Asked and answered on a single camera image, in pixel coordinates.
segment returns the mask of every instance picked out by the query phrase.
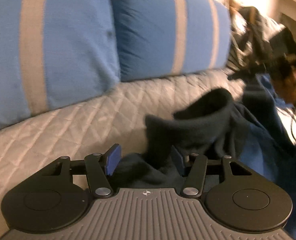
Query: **metal rivet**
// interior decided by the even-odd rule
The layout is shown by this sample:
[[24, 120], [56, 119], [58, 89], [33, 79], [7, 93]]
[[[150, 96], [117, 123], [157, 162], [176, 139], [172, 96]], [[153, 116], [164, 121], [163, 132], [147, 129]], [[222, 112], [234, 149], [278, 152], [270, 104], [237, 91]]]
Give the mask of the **metal rivet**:
[[188, 196], [193, 196], [193, 195], [197, 195], [199, 193], [199, 190], [197, 190], [194, 187], [185, 187], [183, 189], [183, 193], [188, 195]]
[[96, 189], [95, 193], [99, 196], [107, 196], [109, 195], [111, 192], [110, 189], [108, 189], [107, 187], [100, 187], [98, 189]]

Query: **blue striped pillow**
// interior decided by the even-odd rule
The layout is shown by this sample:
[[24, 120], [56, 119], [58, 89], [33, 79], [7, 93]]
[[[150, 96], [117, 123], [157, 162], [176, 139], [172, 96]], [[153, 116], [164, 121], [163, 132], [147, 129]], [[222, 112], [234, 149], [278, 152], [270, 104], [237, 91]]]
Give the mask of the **blue striped pillow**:
[[0, 129], [119, 80], [110, 0], [0, 0]]
[[121, 80], [225, 65], [228, 10], [214, 0], [112, 0]]

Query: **clothing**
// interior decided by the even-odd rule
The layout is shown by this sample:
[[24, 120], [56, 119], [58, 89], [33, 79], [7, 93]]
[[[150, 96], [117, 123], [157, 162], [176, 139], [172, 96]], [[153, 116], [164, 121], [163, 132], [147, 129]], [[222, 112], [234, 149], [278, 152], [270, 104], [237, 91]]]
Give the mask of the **clothing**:
[[[215, 89], [173, 120], [146, 116], [148, 150], [122, 159], [110, 183], [117, 187], [173, 187], [181, 177], [169, 157], [174, 145], [182, 154], [199, 153], [209, 159], [231, 155], [283, 188], [293, 200], [285, 229], [296, 239], [296, 146], [277, 114], [275, 100], [258, 79], [250, 82], [240, 102], [225, 89]], [[214, 186], [215, 177], [206, 184]]]

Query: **person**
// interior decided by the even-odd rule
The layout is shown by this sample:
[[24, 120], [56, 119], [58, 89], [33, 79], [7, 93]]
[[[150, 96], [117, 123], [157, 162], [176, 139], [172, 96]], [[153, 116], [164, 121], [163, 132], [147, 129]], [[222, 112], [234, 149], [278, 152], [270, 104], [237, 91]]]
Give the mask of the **person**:
[[275, 93], [284, 100], [286, 104], [296, 106], [296, 67], [288, 77], [283, 80], [271, 80]]

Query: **quilted bedspread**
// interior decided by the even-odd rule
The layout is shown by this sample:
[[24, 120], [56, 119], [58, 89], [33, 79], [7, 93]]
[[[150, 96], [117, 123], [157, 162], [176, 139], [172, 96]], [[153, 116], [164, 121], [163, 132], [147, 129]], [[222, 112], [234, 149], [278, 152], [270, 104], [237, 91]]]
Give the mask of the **quilted bedspread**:
[[[0, 131], [0, 202], [15, 185], [59, 156], [83, 159], [119, 143], [123, 155], [146, 148], [144, 116], [169, 119], [201, 95], [224, 87], [234, 98], [242, 94], [241, 81], [227, 81], [228, 70], [120, 83], [110, 93], [28, 119]], [[289, 119], [280, 113], [284, 124]], [[87, 183], [80, 177], [74, 182]], [[0, 236], [8, 230], [0, 212]]]

